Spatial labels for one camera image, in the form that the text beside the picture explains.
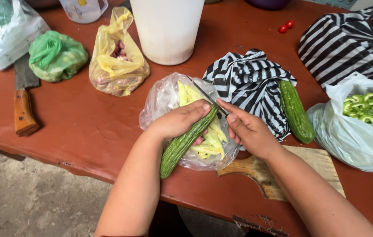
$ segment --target red table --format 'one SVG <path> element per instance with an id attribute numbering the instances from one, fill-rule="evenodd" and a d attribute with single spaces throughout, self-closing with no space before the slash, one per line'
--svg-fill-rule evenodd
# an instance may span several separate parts
<path id="1" fill-rule="evenodd" d="M 91 56 L 97 28 L 109 23 L 111 8 L 99 21 L 87 25 L 68 20 L 61 8 L 40 14 L 51 29 L 81 42 Z M 293 0 L 281 11 L 264 11 L 242 0 L 205 5 L 192 57 L 177 66 L 148 61 L 150 77 L 130 96 L 115 97 L 94 89 L 88 64 L 67 81 L 42 81 L 40 87 L 31 89 L 33 112 L 42 128 L 30 137 L 17 137 L 14 131 L 14 70 L 0 72 L 0 149 L 112 183 L 142 132 L 138 116 L 153 83 L 175 71 L 202 77 L 212 62 L 229 51 L 245 54 L 251 48 L 263 50 L 269 60 L 298 79 L 297 90 L 305 109 L 325 103 L 328 97 L 298 58 L 297 47 L 304 30 L 322 14 L 332 12 L 344 10 L 300 0 Z M 294 28 L 279 34 L 279 26 L 290 19 Z M 140 45 L 135 24 L 129 32 Z M 284 145 L 301 144 L 290 135 Z M 301 146 L 319 148 L 315 142 Z M 373 173 L 333 161 L 347 199 L 373 223 Z M 257 184 L 239 174 L 218 178 L 215 172 L 177 167 L 162 182 L 161 199 L 229 221 L 235 215 L 267 230 L 271 226 L 263 215 L 272 219 L 272 232 L 281 230 L 277 232 L 280 236 L 309 235 L 290 203 L 264 199 Z"/>

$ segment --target plastic jug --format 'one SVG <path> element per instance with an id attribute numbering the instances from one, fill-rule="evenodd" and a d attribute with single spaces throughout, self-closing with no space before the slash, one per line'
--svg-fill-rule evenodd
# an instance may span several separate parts
<path id="1" fill-rule="evenodd" d="M 105 12 L 109 6 L 107 0 L 100 9 L 98 0 L 59 0 L 68 18 L 77 23 L 92 23 Z"/>
<path id="2" fill-rule="evenodd" d="M 162 65 L 191 57 L 204 0 L 131 0 L 144 55 Z"/>

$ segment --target woman's left hand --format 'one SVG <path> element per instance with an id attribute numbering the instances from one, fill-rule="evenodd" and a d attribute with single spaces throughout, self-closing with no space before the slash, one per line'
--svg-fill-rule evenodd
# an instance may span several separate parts
<path id="1" fill-rule="evenodd" d="M 210 104 L 204 99 L 197 100 L 189 105 L 176 108 L 156 119 L 147 130 L 153 131 L 161 139 L 170 140 L 188 132 L 192 125 L 210 112 Z M 201 144 L 199 137 L 194 145 Z"/>

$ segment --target concrete floor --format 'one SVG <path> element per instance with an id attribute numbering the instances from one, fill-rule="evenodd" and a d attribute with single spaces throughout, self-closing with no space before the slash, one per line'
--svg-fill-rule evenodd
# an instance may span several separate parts
<path id="1" fill-rule="evenodd" d="M 92 237 L 111 185 L 0 154 L 0 237 Z M 242 237 L 235 224 L 179 207 L 195 237 Z"/>

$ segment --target small knife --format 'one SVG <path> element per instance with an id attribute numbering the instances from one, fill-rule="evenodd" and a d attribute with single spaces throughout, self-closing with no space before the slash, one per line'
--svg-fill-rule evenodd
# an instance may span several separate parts
<path id="1" fill-rule="evenodd" d="M 30 54 L 27 53 L 14 63 L 16 74 L 16 91 L 14 92 L 14 124 L 19 137 L 29 136 L 39 129 L 39 124 L 32 116 L 28 87 L 39 86 L 39 78 L 29 67 Z"/>
<path id="2" fill-rule="evenodd" d="M 189 78 L 189 80 L 192 82 L 192 83 L 194 83 L 194 85 L 195 85 L 195 87 L 203 94 L 203 95 L 205 95 L 205 97 L 207 97 L 207 99 L 208 100 L 210 100 L 210 102 L 212 102 L 212 104 L 214 105 L 214 106 L 216 106 L 217 108 L 218 108 L 218 110 L 220 110 L 220 112 L 222 112 L 222 113 L 224 113 L 225 115 L 226 115 L 226 117 L 227 117 L 227 113 L 226 113 L 226 111 L 224 111 L 224 109 L 222 109 L 221 107 L 220 107 L 220 105 L 218 105 L 213 99 L 211 99 L 211 97 L 207 94 L 207 93 L 205 93 L 205 91 L 203 90 L 203 89 L 201 89 L 188 75 L 187 75 L 187 77 Z"/>

